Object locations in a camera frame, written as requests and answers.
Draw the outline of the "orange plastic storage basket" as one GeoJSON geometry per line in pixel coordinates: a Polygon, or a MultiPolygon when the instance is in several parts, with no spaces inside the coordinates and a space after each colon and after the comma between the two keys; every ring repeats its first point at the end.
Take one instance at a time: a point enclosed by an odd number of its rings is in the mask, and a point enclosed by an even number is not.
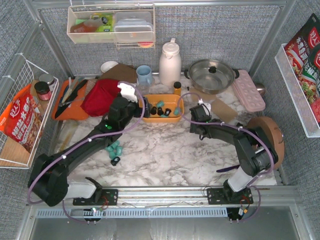
{"type": "Polygon", "coordinates": [[[171,113],[167,118],[162,118],[159,115],[151,115],[149,118],[143,118],[142,120],[145,123],[178,123],[181,119],[182,116],[181,114],[184,114],[184,101],[180,99],[179,95],[176,94],[147,94],[144,97],[147,97],[149,103],[151,104],[152,107],[156,107],[157,103],[159,101],[164,102],[164,106],[162,106],[163,110],[163,115],[165,114],[166,108],[171,109],[171,113]],[[174,110],[175,108],[178,107],[180,108],[180,113],[179,115],[174,115],[174,110]]]}

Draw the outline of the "brown cardboard sheet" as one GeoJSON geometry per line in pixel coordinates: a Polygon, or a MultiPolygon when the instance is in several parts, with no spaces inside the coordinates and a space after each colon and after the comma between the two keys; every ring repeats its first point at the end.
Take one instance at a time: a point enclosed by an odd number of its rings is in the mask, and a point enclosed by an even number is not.
{"type": "Polygon", "coordinates": [[[220,99],[215,99],[211,104],[211,111],[225,123],[229,123],[238,116],[238,113],[220,99]]]}

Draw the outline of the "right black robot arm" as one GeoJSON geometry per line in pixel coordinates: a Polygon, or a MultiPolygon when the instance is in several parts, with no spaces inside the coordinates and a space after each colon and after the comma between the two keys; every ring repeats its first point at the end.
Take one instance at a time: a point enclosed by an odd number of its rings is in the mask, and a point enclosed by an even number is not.
{"type": "Polygon", "coordinates": [[[242,199],[252,204],[248,185],[276,169],[284,158],[284,145],[278,144],[272,134],[275,122],[269,117],[254,117],[248,127],[230,125],[213,119],[204,103],[192,107],[190,113],[190,132],[199,135],[200,140],[218,139],[235,147],[239,166],[223,183],[222,199],[228,204],[242,199]]]}

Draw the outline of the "red cloth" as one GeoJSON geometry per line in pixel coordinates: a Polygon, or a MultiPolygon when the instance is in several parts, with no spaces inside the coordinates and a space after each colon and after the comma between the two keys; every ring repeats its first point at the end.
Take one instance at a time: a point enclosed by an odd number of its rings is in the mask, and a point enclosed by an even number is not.
{"type": "Polygon", "coordinates": [[[121,91],[118,80],[99,79],[84,98],[81,108],[91,117],[103,116],[109,112],[113,100],[121,91]]]}

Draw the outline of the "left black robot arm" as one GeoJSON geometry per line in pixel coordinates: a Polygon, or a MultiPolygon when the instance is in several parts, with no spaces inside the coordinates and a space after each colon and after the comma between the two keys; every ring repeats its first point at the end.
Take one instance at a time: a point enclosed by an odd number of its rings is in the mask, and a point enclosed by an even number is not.
{"type": "Polygon", "coordinates": [[[28,182],[28,202],[33,204],[35,194],[48,206],[53,207],[67,198],[91,199],[97,202],[101,185],[90,177],[84,181],[68,180],[69,174],[84,160],[96,152],[111,146],[125,131],[132,118],[142,119],[150,113],[146,97],[137,102],[116,97],[101,121],[83,139],[53,155],[37,157],[28,182]]]}

